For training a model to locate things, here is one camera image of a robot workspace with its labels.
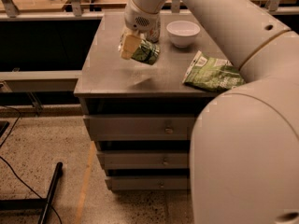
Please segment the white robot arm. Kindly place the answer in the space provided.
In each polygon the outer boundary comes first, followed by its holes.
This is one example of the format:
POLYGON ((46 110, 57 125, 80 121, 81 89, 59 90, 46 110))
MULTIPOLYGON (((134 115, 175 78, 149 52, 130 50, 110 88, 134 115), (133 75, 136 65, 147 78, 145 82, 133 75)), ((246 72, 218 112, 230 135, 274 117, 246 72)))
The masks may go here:
MULTIPOLYGON (((129 0, 126 26, 165 1, 129 0)), ((246 81, 193 126, 194 224, 298 224, 299 35, 249 0, 181 1, 246 81)))

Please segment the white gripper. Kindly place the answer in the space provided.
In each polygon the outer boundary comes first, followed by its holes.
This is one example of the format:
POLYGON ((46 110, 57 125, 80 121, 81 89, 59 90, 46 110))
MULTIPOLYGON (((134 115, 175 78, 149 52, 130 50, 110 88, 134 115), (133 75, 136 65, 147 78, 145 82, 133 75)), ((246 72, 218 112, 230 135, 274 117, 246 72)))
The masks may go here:
POLYGON ((142 35, 149 31, 156 23, 158 13, 148 13, 139 8, 134 0, 128 0, 124 10, 124 21, 127 28, 121 34, 121 57, 129 60, 139 48, 142 35))

